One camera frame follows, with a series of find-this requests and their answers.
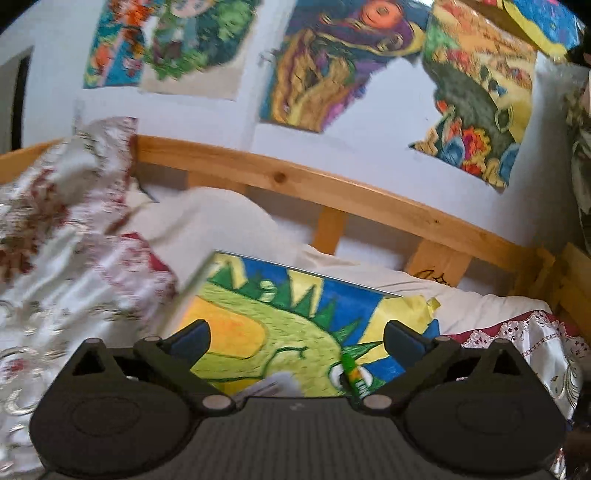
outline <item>paper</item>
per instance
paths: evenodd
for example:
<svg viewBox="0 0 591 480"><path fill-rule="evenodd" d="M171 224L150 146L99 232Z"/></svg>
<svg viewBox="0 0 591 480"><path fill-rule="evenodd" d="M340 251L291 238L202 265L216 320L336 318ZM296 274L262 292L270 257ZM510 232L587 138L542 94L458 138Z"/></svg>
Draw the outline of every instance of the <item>paper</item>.
<svg viewBox="0 0 591 480"><path fill-rule="evenodd" d="M233 396L238 407L242 407L248 397L303 397L298 382L289 372L277 372L263 380L246 387Z"/></svg>
<svg viewBox="0 0 591 480"><path fill-rule="evenodd" d="M384 348L384 327L399 320L429 337L439 334L423 299L400 297L268 262L216 254L209 279L180 328L204 319L208 352L191 369L227 395L289 372L306 397L344 393L342 353L350 355L370 391L404 369Z"/></svg>
<svg viewBox="0 0 591 480"><path fill-rule="evenodd" d="M298 0L261 119L322 132L372 74L423 45L429 7L414 0Z"/></svg>
<svg viewBox="0 0 591 480"><path fill-rule="evenodd" d="M505 0L505 10L550 57L579 45L577 18L558 0Z"/></svg>
<svg viewBox="0 0 591 480"><path fill-rule="evenodd" d="M106 0L84 75L84 88L137 85L144 63L142 28L164 0Z"/></svg>
<svg viewBox="0 0 591 480"><path fill-rule="evenodd" d="M410 146L504 189L531 115L535 58L465 4L436 3L423 65L442 118Z"/></svg>
<svg viewBox="0 0 591 480"><path fill-rule="evenodd" d="M235 99L260 0L165 0L141 89Z"/></svg>

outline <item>wooden headboard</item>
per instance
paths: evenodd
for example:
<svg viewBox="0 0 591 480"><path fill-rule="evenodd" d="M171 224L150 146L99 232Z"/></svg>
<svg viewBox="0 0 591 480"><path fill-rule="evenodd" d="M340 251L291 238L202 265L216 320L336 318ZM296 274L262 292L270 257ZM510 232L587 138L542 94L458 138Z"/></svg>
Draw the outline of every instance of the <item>wooden headboard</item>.
<svg viewBox="0 0 591 480"><path fill-rule="evenodd" d="M0 183L15 178L55 142L1 156ZM187 187L248 194L252 186L322 205L312 246L327 254L335 253L347 217L358 215L421 238L405 266L411 275L457 286L472 258L484 260L514 275L511 294L563 308L591 339L591 260L572 245L555 259L427 205L276 158L145 135L138 136L136 148L139 162L186 171Z"/></svg>

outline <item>painting on wall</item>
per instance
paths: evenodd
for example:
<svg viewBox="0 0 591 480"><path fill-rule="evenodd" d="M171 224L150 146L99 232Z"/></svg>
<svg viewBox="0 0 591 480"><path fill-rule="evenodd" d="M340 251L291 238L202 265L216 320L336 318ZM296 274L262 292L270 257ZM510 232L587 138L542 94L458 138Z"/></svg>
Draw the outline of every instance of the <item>painting on wall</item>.
<svg viewBox="0 0 591 480"><path fill-rule="evenodd" d="M142 28L164 0L106 0L84 74L86 89L137 85L144 64Z"/></svg>
<svg viewBox="0 0 591 480"><path fill-rule="evenodd" d="M165 0L141 89L235 99L261 0Z"/></svg>
<svg viewBox="0 0 591 480"><path fill-rule="evenodd" d="M421 50L429 12L414 0L298 0L261 119L324 131L363 96L372 74Z"/></svg>
<svg viewBox="0 0 591 480"><path fill-rule="evenodd" d="M560 58L579 44L577 17L558 0L504 0L503 5L546 55Z"/></svg>
<svg viewBox="0 0 591 480"><path fill-rule="evenodd" d="M411 147L504 189L531 115L535 58L465 4L438 1L423 65L442 118Z"/></svg>

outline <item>blanket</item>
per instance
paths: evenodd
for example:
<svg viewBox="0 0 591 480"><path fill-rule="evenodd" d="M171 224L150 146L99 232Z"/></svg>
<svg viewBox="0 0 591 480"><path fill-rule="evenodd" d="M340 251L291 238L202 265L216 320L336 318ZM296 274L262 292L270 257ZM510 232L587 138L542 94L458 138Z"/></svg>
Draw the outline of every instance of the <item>blanket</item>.
<svg viewBox="0 0 591 480"><path fill-rule="evenodd" d="M0 472L40 466L25 426L80 342L129 346L154 332L175 275L135 232L111 231L126 197L136 122L96 122L0 188Z"/></svg>

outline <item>screw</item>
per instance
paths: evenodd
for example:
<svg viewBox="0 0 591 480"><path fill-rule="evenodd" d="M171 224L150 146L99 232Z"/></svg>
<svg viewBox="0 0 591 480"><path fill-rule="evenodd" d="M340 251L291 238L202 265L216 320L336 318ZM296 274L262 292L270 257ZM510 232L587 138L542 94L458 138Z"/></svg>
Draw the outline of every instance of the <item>screw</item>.
<svg viewBox="0 0 591 480"><path fill-rule="evenodd" d="M363 404L371 410L386 410L392 406L392 399L386 395L369 395L363 399Z"/></svg>
<svg viewBox="0 0 591 480"><path fill-rule="evenodd" d="M232 405L232 400L225 395L208 395L202 404L208 410L225 410Z"/></svg>

